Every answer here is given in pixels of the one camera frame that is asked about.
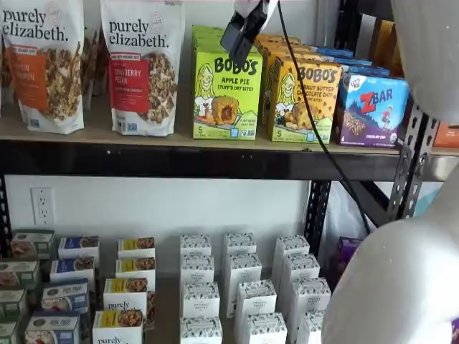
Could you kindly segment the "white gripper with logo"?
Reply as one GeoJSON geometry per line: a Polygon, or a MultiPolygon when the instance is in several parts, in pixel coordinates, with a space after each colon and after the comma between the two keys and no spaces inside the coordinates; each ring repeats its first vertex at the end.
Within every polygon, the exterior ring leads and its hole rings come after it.
{"type": "Polygon", "coordinates": [[[254,39],[266,27],[278,0],[235,1],[235,12],[221,37],[220,44],[229,54],[235,52],[236,65],[243,65],[254,39]]]}

